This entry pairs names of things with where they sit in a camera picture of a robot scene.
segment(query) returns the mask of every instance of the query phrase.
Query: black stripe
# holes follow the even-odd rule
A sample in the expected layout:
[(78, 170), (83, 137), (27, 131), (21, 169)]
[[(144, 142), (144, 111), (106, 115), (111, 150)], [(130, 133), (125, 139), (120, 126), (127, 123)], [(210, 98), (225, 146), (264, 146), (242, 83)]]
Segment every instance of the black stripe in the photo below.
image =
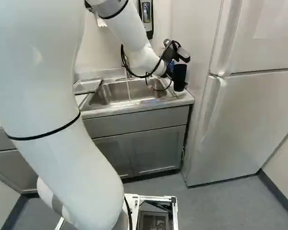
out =
[(114, 18), (114, 17), (116, 17), (117, 15), (119, 15), (120, 14), (120, 12), (122, 12), (124, 9), (125, 9), (125, 7), (127, 6), (127, 4), (128, 4), (128, 1), (129, 0), (127, 0), (126, 2), (125, 2), (125, 4), (122, 6), (122, 8), (119, 10), (119, 11), (117, 11), (115, 14), (113, 14), (113, 15), (111, 15), (111, 16), (108, 16), (108, 17), (101, 17), (100, 15), (98, 15), (101, 19), (111, 19), (111, 18)]
[(7, 217), (6, 221), (4, 222), (1, 230), (11, 230), (14, 228), (21, 211), (23, 210), (24, 206), (26, 205), (29, 199), (24, 195), (21, 195), (16, 204), (14, 205), (13, 209), (11, 210), (9, 216)]
[(279, 188), (274, 184), (274, 182), (265, 174), (265, 172), (260, 169), (258, 171), (258, 177), (263, 182), (263, 184), (269, 189), (269, 191), (275, 196), (279, 203), (286, 209), (288, 212), (288, 199), (287, 197), (279, 190)]
[(50, 131), (50, 132), (47, 132), (47, 133), (44, 133), (44, 134), (40, 134), (40, 135), (37, 135), (37, 136), (31, 136), (31, 137), (26, 137), (26, 138), (17, 138), (17, 137), (12, 137), (8, 134), (6, 134), (10, 139), (12, 140), (35, 140), (35, 139), (39, 139), (39, 138), (44, 138), (44, 137), (47, 137), (47, 136), (50, 136), (52, 134), (55, 134), (55, 133), (58, 133), (64, 129), (66, 129), (67, 127), (71, 126), (73, 123), (75, 123), (79, 117), (81, 115), (81, 112), (79, 110), (79, 113), (77, 115), (77, 117), (75, 119), (73, 119), (71, 122), (67, 123), (66, 125), (62, 126), (61, 128), (57, 128), (53, 131)]

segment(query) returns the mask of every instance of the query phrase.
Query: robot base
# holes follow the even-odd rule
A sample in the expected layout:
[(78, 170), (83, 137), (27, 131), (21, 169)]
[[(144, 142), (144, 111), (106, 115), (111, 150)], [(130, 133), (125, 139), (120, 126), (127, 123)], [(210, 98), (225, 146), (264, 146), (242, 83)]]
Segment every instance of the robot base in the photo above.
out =
[[(125, 197), (132, 212), (132, 230), (178, 230), (178, 206), (175, 196), (125, 194)], [(62, 217), (55, 230), (61, 230), (64, 222)]]

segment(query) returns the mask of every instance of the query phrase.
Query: sink faucet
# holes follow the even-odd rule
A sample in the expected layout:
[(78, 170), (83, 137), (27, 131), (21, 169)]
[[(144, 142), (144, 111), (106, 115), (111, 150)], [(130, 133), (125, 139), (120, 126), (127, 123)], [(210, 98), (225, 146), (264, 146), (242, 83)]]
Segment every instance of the sink faucet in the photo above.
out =
[[(126, 55), (125, 55), (125, 60), (126, 60), (127, 66), (130, 68), (130, 62), (129, 62), (129, 59)], [(132, 79), (132, 75), (127, 70), (126, 70), (126, 78)]]

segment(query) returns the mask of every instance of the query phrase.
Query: metal frame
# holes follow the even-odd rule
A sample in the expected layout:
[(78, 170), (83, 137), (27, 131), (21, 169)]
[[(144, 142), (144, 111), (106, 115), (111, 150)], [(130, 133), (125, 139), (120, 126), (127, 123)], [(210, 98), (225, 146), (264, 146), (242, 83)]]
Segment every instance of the metal frame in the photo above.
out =
[[(175, 196), (145, 196), (145, 195), (136, 195), (136, 194), (125, 194), (127, 200), (134, 199), (136, 210), (139, 214), (139, 206), (141, 201), (160, 201), (160, 202), (170, 202), (172, 203), (172, 212), (173, 212), (173, 230), (178, 230), (178, 206), (177, 198)], [(138, 215), (132, 217), (133, 230), (136, 230), (137, 227)], [(61, 230), (65, 223), (63, 217), (60, 218), (55, 230)]]

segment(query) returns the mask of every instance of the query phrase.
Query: cabinet door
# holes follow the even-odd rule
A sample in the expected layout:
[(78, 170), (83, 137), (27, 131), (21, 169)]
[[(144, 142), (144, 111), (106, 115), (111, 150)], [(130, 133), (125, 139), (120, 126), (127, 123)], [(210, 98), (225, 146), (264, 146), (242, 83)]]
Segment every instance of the cabinet door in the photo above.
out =
[(125, 135), (93, 139), (93, 142), (110, 162), (120, 178), (132, 177)]
[(127, 134), (135, 175), (180, 167), (186, 126)]
[(0, 179), (19, 193), (36, 192), (37, 174), (17, 150), (0, 152)]

